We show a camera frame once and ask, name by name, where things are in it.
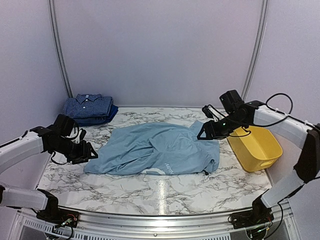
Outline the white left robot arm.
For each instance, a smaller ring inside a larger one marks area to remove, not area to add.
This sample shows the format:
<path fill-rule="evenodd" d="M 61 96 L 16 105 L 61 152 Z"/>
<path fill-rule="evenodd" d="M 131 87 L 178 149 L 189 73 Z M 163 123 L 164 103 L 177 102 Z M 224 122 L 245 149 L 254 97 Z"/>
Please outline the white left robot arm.
<path fill-rule="evenodd" d="M 48 126 L 37 126 L 27 130 L 21 137 L 0 146 L 0 171 L 3 173 L 23 160 L 42 153 L 52 156 L 59 153 L 67 163 L 86 163 L 98 158 L 91 143 L 85 141 L 86 131 L 70 117 L 59 114 Z M 37 217 L 58 223 L 65 214 L 58 207 L 58 198 L 46 190 L 23 189 L 2 183 L 0 205 L 10 208 L 38 210 Z"/>

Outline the blue plaid button shirt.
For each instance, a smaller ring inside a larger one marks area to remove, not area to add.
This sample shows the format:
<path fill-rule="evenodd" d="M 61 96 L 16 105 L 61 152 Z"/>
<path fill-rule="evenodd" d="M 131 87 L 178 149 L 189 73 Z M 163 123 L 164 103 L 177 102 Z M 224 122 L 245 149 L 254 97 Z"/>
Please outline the blue plaid button shirt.
<path fill-rule="evenodd" d="M 75 98 L 66 100 L 62 114 L 73 119 L 104 117 L 110 113 L 113 102 L 111 96 L 78 94 Z"/>

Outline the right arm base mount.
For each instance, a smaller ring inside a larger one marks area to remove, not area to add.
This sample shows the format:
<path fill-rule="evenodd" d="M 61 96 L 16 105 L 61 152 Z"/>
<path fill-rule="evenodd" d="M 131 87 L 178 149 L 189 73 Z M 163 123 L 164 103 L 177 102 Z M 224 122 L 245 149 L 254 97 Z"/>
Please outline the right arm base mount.
<path fill-rule="evenodd" d="M 252 210 L 234 212 L 228 217 L 228 222 L 233 225 L 234 229 L 248 228 L 265 223 L 271 223 L 274 220 L 272 212 L 266 215 L 254 216 Z"/>

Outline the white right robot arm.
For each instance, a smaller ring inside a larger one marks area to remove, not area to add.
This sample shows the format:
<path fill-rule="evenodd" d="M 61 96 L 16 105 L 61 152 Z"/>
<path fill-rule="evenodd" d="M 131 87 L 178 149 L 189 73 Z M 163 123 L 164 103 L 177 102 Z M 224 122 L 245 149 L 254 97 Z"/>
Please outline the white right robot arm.
<path fill-rule="evenodd" d="M 227 91 L 219 99 L 226 113 L 218 121 L 205 122 L 197 138 L 228 139 L 245 171 L 256 171 L 263 159 L 287 156 L 284 151 L 290 147 L 301 150 L 294 153 L 298 158 L 295 165 L 253 201 L 247 219 L 258 224 L 273 206 L 320 177 L 320 126 L 270 108 L 258 100 L 244 102 L 236 90 Z"/>

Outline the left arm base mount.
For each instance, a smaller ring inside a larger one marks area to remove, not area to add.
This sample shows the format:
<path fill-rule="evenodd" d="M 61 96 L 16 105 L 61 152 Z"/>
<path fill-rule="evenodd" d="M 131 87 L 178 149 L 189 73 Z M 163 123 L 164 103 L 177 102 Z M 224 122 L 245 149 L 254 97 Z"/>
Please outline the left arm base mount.
<path fill-rule="evenodd" d="M 55 228 L 60 227 L 73 227 L 78 225 L 80 213 L 77 211 L 71 211 L 66 209 L 59 209 L 59 212 L 53 216 L 45 214 L 45 211 L 36 211 L 36 217 L 40 220 L 55 224 Z"/>

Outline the light blue garment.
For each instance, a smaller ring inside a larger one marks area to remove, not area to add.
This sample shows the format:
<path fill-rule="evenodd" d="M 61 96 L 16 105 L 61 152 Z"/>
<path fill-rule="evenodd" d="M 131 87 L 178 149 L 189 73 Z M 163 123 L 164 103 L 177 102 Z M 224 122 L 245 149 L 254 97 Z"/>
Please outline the light blue garment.
<path fill-rule="evenodd" d="M 200 121 L 190 127 L 151 122 L 116 128 L 83 171 L 119 176 L 213 173 L 219 167 L 220 146 L 217 140 L 197 138 L 202 126 Z"/>

